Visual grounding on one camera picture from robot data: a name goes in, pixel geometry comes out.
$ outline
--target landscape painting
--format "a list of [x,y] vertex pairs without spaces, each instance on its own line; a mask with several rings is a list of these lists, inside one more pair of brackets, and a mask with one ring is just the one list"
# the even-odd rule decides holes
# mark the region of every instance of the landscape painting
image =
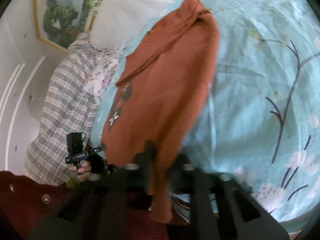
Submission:
[[34,0],[38,38],[66,50],[92,21],[90,0]]

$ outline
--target button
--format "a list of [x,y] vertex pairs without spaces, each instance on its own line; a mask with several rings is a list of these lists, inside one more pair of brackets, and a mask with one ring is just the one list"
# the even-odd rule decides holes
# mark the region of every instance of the button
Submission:
[[45,203],[45,204],[49,204],[50,201],[51,201],[50,196],[47,195],[47,194],[44,194],[44,195],[41,197],[41,199],[42,199],[42,202]]
[[12,193],[14,193],[14,190],[15,190],[14,185],[10,184],[10,185],[9,185],[9,190],[10,190]]

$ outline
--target dark branch print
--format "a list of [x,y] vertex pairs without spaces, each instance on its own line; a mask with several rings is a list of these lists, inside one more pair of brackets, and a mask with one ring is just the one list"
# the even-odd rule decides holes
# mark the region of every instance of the dark branch print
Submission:
[[285,175],[284,175],[284,177],[283,177],[283,180],[282,180],[282,183],[281,183],[281,187],[282,187],[282,188],[283,188],[284,182],[285,182],[285,180],[287,179],[287,176],[288,176],[290,170],[291,170],[291,167],[288,168],[287,172],[285,173]]
[[288,180],[287,184],[285,184],[284,189],[287,188],[287,186],[289,185],[289,183],[290,183],[290,181],[292,180],[293,176],[297,173],[298,168],[299,168],[299,167],[297,167],[297,168],[294,170],[294,172],[293,172],[293,174],[291,175],[290,179]]
[[306,187],[308,187],[308,186],[309,186],[309,185],[304,185],[304,186],[298,188],[297,190],[295,190],[294,192],[292,192],[292,194],[289,196],[289,198],[287,199],[287,201],[289,201],[289,200],[292,198],[292,196],[293,196],[294,194],[296,194],[299,190],[301,190],[301,189],[303,189],[303,188],[306,188]]
[[[310,143],[310,140],[311,140],[311,135],[308,136],[308,141],[307,141],[307,143],[306,143],[306,145],[305,145],[305,147],[304,147],[303,150],[306,150],[306,149],[308,148],[308,145],[309,145],[309,143]],[[294,170],[294,172],[293,172],[293,174],[291,175],[291,177],[289,178],[287,184],[285,184],[284,189],[287,188],[287,186],[289,185],[289,183],[290,183],[290,181],[292,180],[293,176],[297,173],[298,168],[299,168],[299,166]],[[287,172],[286,172],[285,175],[284,175],[284,178],[283,178],[282,183],[281,183],[281,188],[283,188],[284,183],[285,183],[285,180],[287,179],[290,170],[291,170],[291,167],[288,168]]]
[[[282,41],[265,40],[265,39],[260,39],[260,41],[263,41],[263,42],[272,41],[272,42],[277,42],[277,43],[283,43]],[[274,114],[278,118],[279,123],[280,123],[280,130],[279,130],[279,134],[278,134],[278,140],[277,140],[277,144],[276,144],[276,149],[274,151],[274,154],[273,154],[273,157],[272,157],[272,160],[271,160],[271,164],[274,164],[274,162],[276,160],[276,157],[278,155],[280,142],[281,142],[281,138],[282,138],[282,133],[283,133],[283,128],[284,128],[285,121],[287,119],[288,110],[289,110],[289,104],[291,103],[291,98],[292,98],[294,89],[296,87],[296,84],[297,84],[297,81],[298,81],[298,78],[299,78],[299,75],[300,75],[301,68],[306,63],[308,63],[310,60],[314,59],[315,57],[319,57],[320,56],[320,52],[318,52],[318,53],[308,57],[307,59],[305,59],[302,63],[300,63],[300,56],[299,56],[299,53],[297,51],[297,48],[293,44],[293,42],[291,40],[290,40],[290,42],[291,42],[293,48],[290,47],[289,45],[287,45],[287,48],[289,48],[292,51],[292,53],[295,55],[295,57],[297,58],[297,73],[296,73],[296,76],[294,78],[292,87],[290,89],[290,92],[289,92],[289,95],[288,95],[288,99],[287,99],[287,103],[286,103],[285,108],[284,108],[283,115],[280,113],[280,111],[279,111],[278,107],[276,106],[276,104],[270,98],[266,97],[266,99],[273,105],[273,107],[276,110],[276,111],[270,111],[270,113]]]
[[306,150],[306,149],[308,148],[308,145],[309,145],[309,143],[310,143],[310,140],[311,140],[311,135],[309,135],[309,137],[308,137],[308,141],[307,141],[307,143],[306,143],[306,145],[305,145],[305,147],[304,147],[304,150]]

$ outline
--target white pillow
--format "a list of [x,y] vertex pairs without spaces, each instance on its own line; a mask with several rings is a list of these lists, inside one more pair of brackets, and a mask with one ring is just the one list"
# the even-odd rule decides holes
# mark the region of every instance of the white pillow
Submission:
[[175,0],[103,0],[91,31],[97,49],[121,50]]

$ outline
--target finger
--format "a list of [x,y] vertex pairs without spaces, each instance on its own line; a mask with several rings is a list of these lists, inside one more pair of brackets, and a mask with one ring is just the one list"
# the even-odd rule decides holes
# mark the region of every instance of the finger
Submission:
[[77,176],[77,179],[78,179],[80,182],[83,182],[83,181],[89,179],[90,174],[91,174],[90,172],[85,172],[84,174],[78,175],[78,176]]
[[78,169],[79,173],[84,173],[84,172],[87,172],[87,171],[91,171],[91,166],[85,166],[85,167],[81,167],[81,168]]
[[86,167],[86,166],[90,166],[90,165],[91,165],[91,163],[89,161],[84,161],[81,166]]

